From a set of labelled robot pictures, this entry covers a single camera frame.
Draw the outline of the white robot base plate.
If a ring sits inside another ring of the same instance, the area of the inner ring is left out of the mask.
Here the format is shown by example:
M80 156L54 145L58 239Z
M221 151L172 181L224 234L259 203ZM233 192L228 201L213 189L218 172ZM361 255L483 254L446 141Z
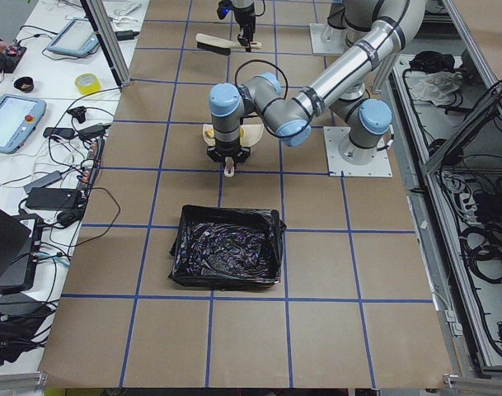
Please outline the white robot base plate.
M392 169L381 137L376 148L358 148L350 142L350 127L324 128L330 177L392 177Z

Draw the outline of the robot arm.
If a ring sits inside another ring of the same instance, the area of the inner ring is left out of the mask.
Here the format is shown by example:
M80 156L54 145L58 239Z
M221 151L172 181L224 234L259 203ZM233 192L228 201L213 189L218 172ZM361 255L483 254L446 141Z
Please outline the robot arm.
M253 0L221 0L218 2L217 16L223 20L229 12L232 12L237 24L240 27L238 42L244 47L250 47L254 42L256 32L256 18L265 13L256 14Z
M416 29L407 25L408 1L344 1L339 5L347 31L359 38L315 81L289 99L281 97L277 77L262 73L244 83L220 83L209 93L216 163L233 170L251 154L241 143L242 123L257 114L267 130L288 146L302 144L312 121L331 108L350 126L344 159L375 153L392 122L386 103L364 98L364 78L383 60L403 49Z

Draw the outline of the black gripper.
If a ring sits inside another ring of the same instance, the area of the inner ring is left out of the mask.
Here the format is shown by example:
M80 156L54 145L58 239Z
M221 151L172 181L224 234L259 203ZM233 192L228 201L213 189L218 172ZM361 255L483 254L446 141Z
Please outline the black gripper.
M214 146L208 146L206 153L215 163L226 164L226 158L230 158L235 165L244 163L251 155L251 148L240 144L225 144L216 141Z
M256 32L256 14L254 12L238 12L237 23L240 27L239 41L253 41Z

